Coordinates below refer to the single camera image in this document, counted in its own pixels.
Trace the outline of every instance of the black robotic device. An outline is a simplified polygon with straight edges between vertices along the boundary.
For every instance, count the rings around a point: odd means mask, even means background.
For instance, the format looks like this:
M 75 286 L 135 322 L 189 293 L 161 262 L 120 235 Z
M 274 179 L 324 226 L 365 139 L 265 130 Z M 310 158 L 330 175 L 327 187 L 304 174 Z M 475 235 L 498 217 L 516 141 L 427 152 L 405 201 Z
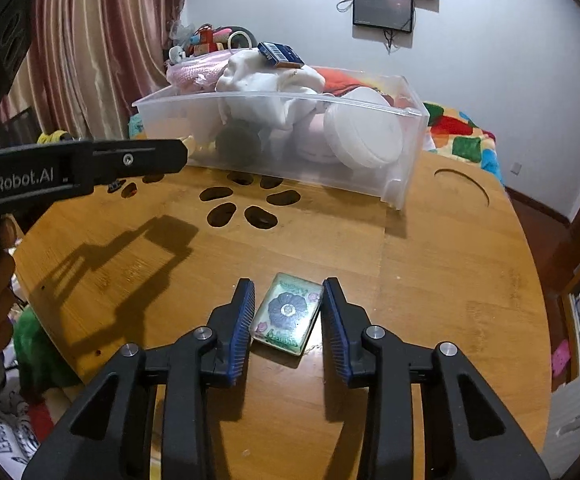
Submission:
M 32 0 L 0 0 L 0 102 L 30 46 L 31 6 Z M 38 202 L 88 194 L 94 185 L 117 178 L 180 171 L 186 159 L 178 140 L 76 141 L 0 150 L 0 217 Z M 532 444 L 455 345 L 406 344 L 372 325 L 362 307 L 348 304 L 335 278 L 328 278 L 324 288 L 329 358 L 346 386 L 369 389 L 359 479 L 412 478 L 410 385 L 418 383 L 427 479 L 547 480 Z M 241 279 L 230 303 L 172 345 L 147 351 L 131 343 L 121 347 L 39 448 L 25 480 L 148 479 L 158 384 L 166 384 L 164 480 L 214 478 L 206 393 L 234 386 L 241 375 L 254 304 L 253 283 Z M 0 480 L 7 478 L 0 467 Z

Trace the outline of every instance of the baseboard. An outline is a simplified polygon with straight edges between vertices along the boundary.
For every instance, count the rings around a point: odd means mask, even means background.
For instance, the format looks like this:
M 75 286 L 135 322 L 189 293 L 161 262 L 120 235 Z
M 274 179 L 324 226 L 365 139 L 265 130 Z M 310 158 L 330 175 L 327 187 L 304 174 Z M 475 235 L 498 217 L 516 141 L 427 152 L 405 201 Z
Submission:
M 516 189 L 512 189 L 511 187 L 505 187 L 510 198 L 515 199 L 517 202 L 521 202 L 532 209 L 540 211 L 541 213 L 553 218 L 557 222 L 563 224 L 565 227 L 569 228 L 570 221 L 567 216 L 559 213 L 558 211 L 554 211 L 551 207 L 546 206 L 544 203 L 539 202 L 538 200 L 534 200 L 527 195 L 517 191 Z

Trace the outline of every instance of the striped curtain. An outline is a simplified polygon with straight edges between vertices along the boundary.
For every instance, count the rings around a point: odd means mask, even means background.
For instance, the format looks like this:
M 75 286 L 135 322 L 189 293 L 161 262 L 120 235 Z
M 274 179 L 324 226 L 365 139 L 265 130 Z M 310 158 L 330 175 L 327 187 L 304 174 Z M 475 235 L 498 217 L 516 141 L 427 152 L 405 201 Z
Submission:
M 167 85 L 163 49 L 183 0 L 35 0 L 33 42 L 0 120 L 32 106 L 46 133 L 120 139 L 131 104 Z

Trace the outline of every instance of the multicolored patchwork blanket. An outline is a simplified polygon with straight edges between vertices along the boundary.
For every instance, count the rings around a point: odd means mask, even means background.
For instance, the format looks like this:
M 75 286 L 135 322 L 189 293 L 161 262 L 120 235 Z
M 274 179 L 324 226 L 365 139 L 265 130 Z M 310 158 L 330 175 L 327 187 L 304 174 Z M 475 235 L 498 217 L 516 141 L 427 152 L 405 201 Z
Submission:
M 435 145 L 428 151 L 478 166 L 503 184 L 494 134 L 476 126 L 464 112 L 454 108 L 427 102 L 425 108 L 430 112 L 427 131 Z

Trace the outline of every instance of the barcode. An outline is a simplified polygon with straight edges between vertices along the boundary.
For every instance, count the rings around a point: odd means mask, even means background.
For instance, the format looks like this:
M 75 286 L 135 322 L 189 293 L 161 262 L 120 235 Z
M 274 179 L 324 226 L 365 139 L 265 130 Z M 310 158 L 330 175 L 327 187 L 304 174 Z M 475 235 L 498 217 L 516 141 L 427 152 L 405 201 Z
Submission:
M 288 61 L 288 59 L 284 56 L 284 54 L 279 50 L 279 48 L 274 43 L 266 43 L 266 47 L 268 47 L 273 54 L 279 59 L 279 61 Z

